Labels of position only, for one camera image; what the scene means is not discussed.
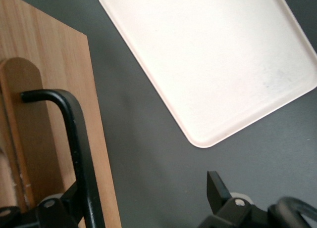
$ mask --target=dark gray floor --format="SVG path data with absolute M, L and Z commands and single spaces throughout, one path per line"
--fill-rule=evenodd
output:
M 184 137 L 98 0 L 25 0 L 89 40 L 123 228 L 194 228 L 211 211 L 206 173 L 262 209 L 317 206 L 317 90 L 212 148 Z M 317 49 L 317 0 L 287 0 Z

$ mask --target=black bent rod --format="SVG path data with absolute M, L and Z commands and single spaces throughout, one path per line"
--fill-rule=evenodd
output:
M 24 102 L 49 100 L 61 110 L 73 160 L 78 193 L 87 228 L 105 228 L 84 115 L 80 104 L 64 90 L 35 90 L 21 93 Z

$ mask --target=gray table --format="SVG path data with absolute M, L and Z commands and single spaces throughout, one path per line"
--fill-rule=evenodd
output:
M 88 36 L 123 228 L 194 228 L 211 210 L 207 171 L 262 209 L 317 206 L 317 90 L 221 143 L 192 146 L 98 0 L 25 0 Z M 317 0 L 286 0 L 317 49 Z

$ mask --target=black plastic part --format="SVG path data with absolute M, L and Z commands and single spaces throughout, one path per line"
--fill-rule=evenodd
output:
M 80 197 L 75 182 L 60 198 L 68 214 L 71 215 L 78 224 L 83 218 L 83 211 L 80 206 Z
M 26 91 L 21 93 L 21 98 L 24 102 L 49 100 L 60 108 L 66 126 L 86 227 L 105 228 L 85 120 L 79 102 L 75 96 L 64 90 Z
M 251 219 L 251 205 L 248 201 L 239 198 L 244 202 L 244 206 L 238 206 L 236 204 L 237 198 L 230 198 L 226 204 L 219 210 L 217 216 L 229 221 L 235 227 L 239 227 L 245 221 Z
M 69 216 L 57 198 L 43 201 L 37 211 L 40 228 L 78 228 L 74 219 Z
M 0 208 L 0 228 L 9 228 L 20 220 L 21 212 L 18 207 Z
M 207 172 L 207 198 L 214 214 L 231 198 L 229 190 L 216 171 Z
M 276 204 L 275 211 L 284 228 L 311 228 L 301 214 L 317 222 L 317 209 L 293 197 L 281 198 Z
M 198 228 L 235 228 L 235 226 L 217 216 L 207 217 Z

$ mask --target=black metal handle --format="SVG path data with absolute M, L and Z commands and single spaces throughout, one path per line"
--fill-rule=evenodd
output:
M 275 208 L 284 228 L 311 228 L 301 214 L 317 222 L 317 209 L 299 199 L 283 197 L 277 202 Z
M 26 91 L 21 93 L 21 98 L 26 103 L 49 100 L 60 108 L 67 131 L 86 227 L 105 228 L 84 115 L 79 102 L 74 95 L 64 90 Z

